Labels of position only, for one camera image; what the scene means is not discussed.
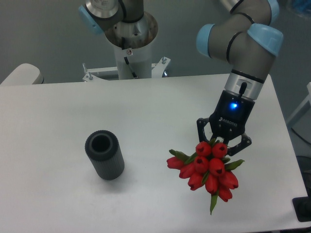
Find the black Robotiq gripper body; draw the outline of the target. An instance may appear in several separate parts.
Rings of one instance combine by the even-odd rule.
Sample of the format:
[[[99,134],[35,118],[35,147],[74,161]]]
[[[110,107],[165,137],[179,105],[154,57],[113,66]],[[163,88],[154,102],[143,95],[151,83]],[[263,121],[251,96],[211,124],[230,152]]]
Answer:
[[[254,105],[253,100],[224,90],[215,111],[209,117],[213,137],[220,137],[224,144],[228,144],[242,135]]]

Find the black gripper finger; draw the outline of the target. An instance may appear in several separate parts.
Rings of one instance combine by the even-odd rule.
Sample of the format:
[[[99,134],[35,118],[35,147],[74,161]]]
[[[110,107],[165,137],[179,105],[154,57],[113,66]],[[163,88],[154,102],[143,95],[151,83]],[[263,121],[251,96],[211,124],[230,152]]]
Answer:
[[[252,139],[246,134],[241,135],[241,141],[237,145],[228,148],[228,155],[234,156],[252,144]]]
[[[203,141],[209,142],[210,141],[207,139],[206,134],[205,134],[205,126],[208,123],[209,123],[209,117],[208,118],[199,118],[196,121],[199,142],[203,142]]]

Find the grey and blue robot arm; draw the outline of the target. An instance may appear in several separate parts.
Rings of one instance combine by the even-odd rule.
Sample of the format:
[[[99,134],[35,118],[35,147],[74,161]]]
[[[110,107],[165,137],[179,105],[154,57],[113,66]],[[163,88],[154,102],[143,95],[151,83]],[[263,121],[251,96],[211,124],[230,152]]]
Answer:
[[[271,27],[279,14],[276,0],[224,0],[222,5],[230,18],[220,25],[204,25],[197,34],[196,48],[206,57],[228,62],[232,70],[215,111],[198,119],[197,129],[200,141],[207,140],[207,124],[212,138],[221,138],[225,144],[240,136],[241,142],[227,151],[233,156],[251,144],[245,125],[279,54],[283,34]],[[114,47],[119,79],[163,75],[164,61],[152,67],[151,44],[158,25],[144,10],[143,1],[87,0],[79,14],[93,33],[104,33]]]

